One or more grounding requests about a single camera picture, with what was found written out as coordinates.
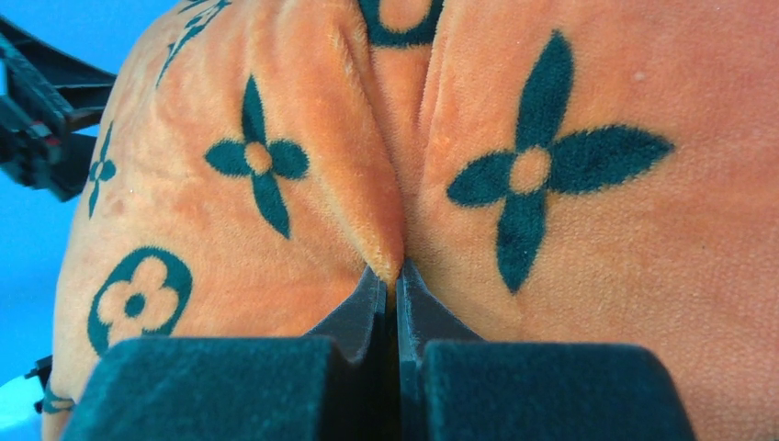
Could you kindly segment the orange patterned pillowcase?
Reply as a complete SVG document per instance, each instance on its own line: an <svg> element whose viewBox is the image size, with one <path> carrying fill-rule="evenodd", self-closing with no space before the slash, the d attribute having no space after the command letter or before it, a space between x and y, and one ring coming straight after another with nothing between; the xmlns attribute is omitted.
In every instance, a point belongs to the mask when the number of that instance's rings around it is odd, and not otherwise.
<svg viewBox="0 0 779 441"><path fill-rule="evenodd" d="M100 121L42 436L109 347L300 335L405 259L485 339L652 350L778 437L775 1L183 1Z"/></svg>

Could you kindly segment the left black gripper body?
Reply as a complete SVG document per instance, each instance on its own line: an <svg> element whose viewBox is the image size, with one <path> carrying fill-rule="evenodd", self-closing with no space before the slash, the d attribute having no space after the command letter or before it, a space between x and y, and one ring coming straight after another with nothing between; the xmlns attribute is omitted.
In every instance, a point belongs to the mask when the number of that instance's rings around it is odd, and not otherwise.
<svg viewBox="0 0 779 441"><path fill-rule="evenodd" d="M82 131L102 118L116 76L1 20L1 169L15 183L62 202L87 180L96 138Z"/></svg>

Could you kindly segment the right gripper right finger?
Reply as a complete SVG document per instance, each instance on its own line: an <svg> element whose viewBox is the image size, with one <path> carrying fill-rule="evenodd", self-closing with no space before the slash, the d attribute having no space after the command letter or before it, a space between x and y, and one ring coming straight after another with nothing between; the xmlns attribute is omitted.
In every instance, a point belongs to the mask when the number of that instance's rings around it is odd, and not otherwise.
<svg viewBox="0 0 779 441"><path fill-rule="evenodd" d="M691 440L673 381L636 345L490 343L406 262L396 285L406 440Z"/></svg>

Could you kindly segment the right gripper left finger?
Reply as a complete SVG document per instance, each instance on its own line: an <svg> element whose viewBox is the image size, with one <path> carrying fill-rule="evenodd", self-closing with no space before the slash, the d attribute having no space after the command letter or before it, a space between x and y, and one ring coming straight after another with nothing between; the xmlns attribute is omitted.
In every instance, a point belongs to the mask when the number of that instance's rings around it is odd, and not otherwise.
<svg viewBox="0 0 779 441"><path fill-rule="evenodd" d="M386 440L386 287L371 271L292 338L122 342L97 365L67 440Z"/></svg>

